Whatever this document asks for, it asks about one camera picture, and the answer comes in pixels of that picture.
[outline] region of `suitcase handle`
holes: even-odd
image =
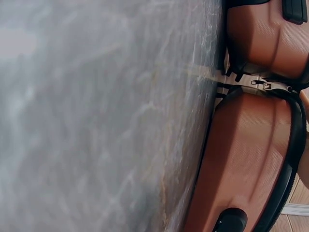
[[[297,25],[307,23],[306,0],[282,0],[282,16],[286,21]]]

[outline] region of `luggage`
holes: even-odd
[[[216,107],[184,232],[271,229],[306,141],[304,106],[283,89],[231,87]]]
[[[230,69],[306,88],[308,0],[233,0],[226,16]]]

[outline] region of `gray marble surface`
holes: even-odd
[[[0,1],[0,231],[179,231],[220,18],[214,0]]]

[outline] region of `brown suitcase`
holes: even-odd
[[[305,140],[298,95],[232,87],[215,110],[184,231],[269,231]]]
[[[227,7],[228,74],[308,86],[308,0],[233,0]]]

